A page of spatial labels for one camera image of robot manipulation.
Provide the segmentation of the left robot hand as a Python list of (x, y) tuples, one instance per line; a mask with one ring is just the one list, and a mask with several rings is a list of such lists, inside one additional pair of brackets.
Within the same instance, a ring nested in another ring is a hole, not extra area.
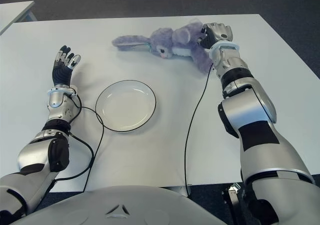
[(71, 48), (63, 45), (55, 56), (53, 69), (52, 69), (52, 81), (55, 86), (70, 86), (73, 70), (81, 61), (79, 54), (70, 53)]

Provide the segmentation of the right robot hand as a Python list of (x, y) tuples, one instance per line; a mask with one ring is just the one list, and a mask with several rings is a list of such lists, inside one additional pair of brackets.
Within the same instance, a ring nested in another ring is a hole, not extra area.
[(202, 36), (198, 38), (198, 44), (205, 49), (210, 49), (217, 42), (233, 41), (232, 29), (224, 23), (205, 23), (201, 28), (201, 33)]

